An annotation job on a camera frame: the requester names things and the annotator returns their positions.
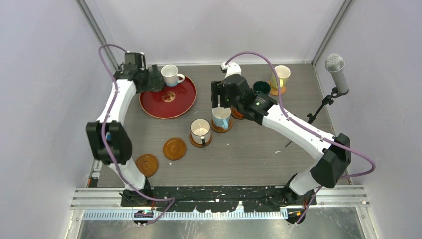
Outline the wooden coaster five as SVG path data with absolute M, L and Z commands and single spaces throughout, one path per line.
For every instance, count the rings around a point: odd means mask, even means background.
M 159 168 L 159 161 L 152 154 L 144 154 L 135 160 L 138 170 L 147 178 L 152 177 Z

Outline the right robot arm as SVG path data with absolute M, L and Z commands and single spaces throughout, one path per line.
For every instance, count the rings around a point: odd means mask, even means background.
M 302 173 L 294 174 L 276 197 L 281 204 L 297 204 L 314 188 L 333 188 L 351 163 L 344 147 L 350 139 L 320 131 L 287 112 L 265 91 L 249 87 L 247 80 L 234 74 L 211 83 L 212 107 L 235 108 L 246 120 L 272 129 L 304 149 L 316 163 Z

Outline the yellow cream mug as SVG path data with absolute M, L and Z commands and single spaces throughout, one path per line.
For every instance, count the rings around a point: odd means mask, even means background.
M 269 84 L 274 85 L 275 87 L 278 87 L 277 81 L 279 81 L 279 83 L 283 82 L 283 84 L 286 86 L 286 82 L 291 75 L 290 69 L 284 65 L 278 65 L 274 69 L 277 75 L 276 76 L 274 74 L 272 75 L 269 81 Z

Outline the light blue mug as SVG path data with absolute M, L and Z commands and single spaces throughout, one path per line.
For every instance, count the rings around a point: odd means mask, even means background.
M 212 120 L 216 127 L 228 130 L 231 117 L 231 109 L 216 107 L 212 109 Z

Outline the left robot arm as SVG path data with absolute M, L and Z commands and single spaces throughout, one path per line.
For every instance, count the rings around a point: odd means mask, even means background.
M 148 67 L 143 52 L 125 51 L 124 62 L 114 73 L 110 96 L 102 113 L 85 127 L 93 158 L 112 169 L 122 180 L 124 192 L 141 206 L 153 200 L 147 176 L 132 158 L 133 146 L 123 124 L 132 98 L 164 87 L 157 65 Z

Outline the wooden coaster three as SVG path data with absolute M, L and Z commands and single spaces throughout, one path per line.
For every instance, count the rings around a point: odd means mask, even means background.
M 190 143 L 197 148 L 204 148 L 210 145 L 212 141 L 212 133 L 209 131 L 206 135 L 198 136 L 192 132 L 189 134 Z

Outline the silver white mug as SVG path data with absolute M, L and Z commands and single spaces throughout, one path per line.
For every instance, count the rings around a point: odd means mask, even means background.
M 190 133 L 192 132 L 195 135 L 203 136 L 209 131 L 211 131 L 211 126 L 205 119 L 195 119 L 190 124 Z

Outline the wooden coaster four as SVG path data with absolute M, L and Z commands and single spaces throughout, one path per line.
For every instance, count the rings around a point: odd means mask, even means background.
M 183 158 L 186 152 L 187 146 L 180 138 L 171 138 L 163 145 L 164 156 L 172 161 Z

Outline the wooden coaster two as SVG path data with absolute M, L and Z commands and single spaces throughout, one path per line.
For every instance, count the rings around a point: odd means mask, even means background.
M 229 120 L 228 129 L 223 129 L 222 127 L 216 126 L 214 124 L 213 120 L 211 120 L 211 129 L 216 133 L 227 133 L 231 130 L 232 126 L 233 126 L 233 120 L 232 119 Z

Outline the red round tray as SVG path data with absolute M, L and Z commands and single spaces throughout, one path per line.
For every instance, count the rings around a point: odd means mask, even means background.
M 158 119 L 172 119 L 186 113 L 194 104 L 197 89 L 194 82 L 185 77 L 176 86 L 165 86 L 161 91 L 143 92 L 139 96 L 142 109 L 152 117 Z

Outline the dark green mug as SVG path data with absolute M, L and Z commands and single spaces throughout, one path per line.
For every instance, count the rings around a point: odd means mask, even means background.
M 257 94 L 269 94 L 271 91 L 271 86 L 268 82 L 257 81 L 253 84 L 253 91 Z

